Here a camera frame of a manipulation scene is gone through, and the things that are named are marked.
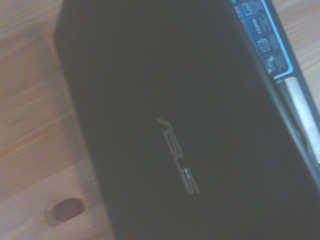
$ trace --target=black device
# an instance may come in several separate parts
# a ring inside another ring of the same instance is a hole
[[[264,20],[286,53],[259,52],[244,19],[259,13],[276,14],[264,0],[64,2],[55,44],[117,240],[320,238],[317,156],[279,85],[301,72],[278,18]]]

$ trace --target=wooden table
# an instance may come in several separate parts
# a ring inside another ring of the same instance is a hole
[[[320,0],[274,0],[320,109]],[[0,0],[0,240],[114,239],[52,34],[62,0]],[[55,221],[76,198],[84,212]]]

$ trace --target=black laptop lid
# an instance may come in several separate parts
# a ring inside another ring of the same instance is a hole
[[[66,0],[55,42],[117,240],[318,239],[309,155],[231,2]]]

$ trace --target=blue sticker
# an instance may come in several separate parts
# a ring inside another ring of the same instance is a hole
[[[293,66],[265,0],[231,0],[268,73],[278,79]]]

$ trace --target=wood knot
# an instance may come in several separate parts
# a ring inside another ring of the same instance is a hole
[[[84,203],[77,198],[68,198],[52,208],[51,215],[54,220],[66,222],[82,214],[85,210]]]

